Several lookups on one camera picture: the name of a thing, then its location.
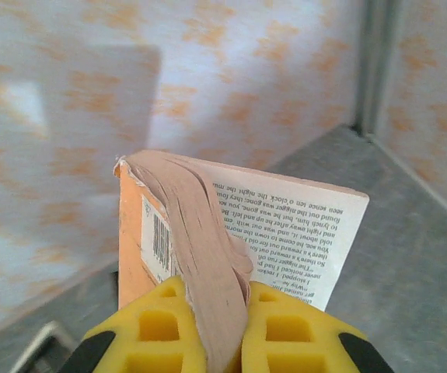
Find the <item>barcode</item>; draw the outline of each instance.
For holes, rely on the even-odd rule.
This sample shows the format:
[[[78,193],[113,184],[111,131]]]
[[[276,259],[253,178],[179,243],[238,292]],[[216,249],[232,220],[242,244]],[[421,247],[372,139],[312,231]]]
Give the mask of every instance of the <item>barcode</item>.
[[[169,231],[154,214],[154,255],[165,270],[169,268]]]

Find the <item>gray floor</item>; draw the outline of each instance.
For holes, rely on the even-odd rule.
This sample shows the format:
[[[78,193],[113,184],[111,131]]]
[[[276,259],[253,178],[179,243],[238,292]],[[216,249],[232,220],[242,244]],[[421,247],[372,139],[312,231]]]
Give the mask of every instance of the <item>gray floor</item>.
[[[327,311],[363,330],[396,372],[447,371],[447,212],[346,127],[272,171],[371,197]],[[0,372],[45,322],[79,339],[114,309],[105,270],[1,332]]]

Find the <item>patterned wall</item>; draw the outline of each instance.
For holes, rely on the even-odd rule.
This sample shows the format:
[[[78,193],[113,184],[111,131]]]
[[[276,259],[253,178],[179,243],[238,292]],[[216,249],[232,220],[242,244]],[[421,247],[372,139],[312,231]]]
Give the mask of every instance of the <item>patterned wall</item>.
[[[361,0],[0,0],[0,325],[117,252],[115,158],[265,168],[349,122]]]
[[[447,2],[410,3],[377,135],[447,199]]]

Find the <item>orange floral wallpaper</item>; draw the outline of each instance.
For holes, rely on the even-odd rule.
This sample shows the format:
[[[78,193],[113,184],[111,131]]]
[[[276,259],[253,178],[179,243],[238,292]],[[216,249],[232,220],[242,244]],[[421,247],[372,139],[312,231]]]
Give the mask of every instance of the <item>orange floral wallpaper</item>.
[[[263,169],[351,122],[362,3],[0,0],[0,326],[114,261],[118,156]]]
[[[407,8],[377,136],[447,199],[447,2]]]

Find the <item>white sticker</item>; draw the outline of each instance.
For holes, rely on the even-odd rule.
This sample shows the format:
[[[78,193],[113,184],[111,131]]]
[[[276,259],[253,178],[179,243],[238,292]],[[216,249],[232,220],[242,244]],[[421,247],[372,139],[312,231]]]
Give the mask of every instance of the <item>white sticker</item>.
[[[163,282],[176,274],[168,222],[142,195],[141,256],[156,280]]]

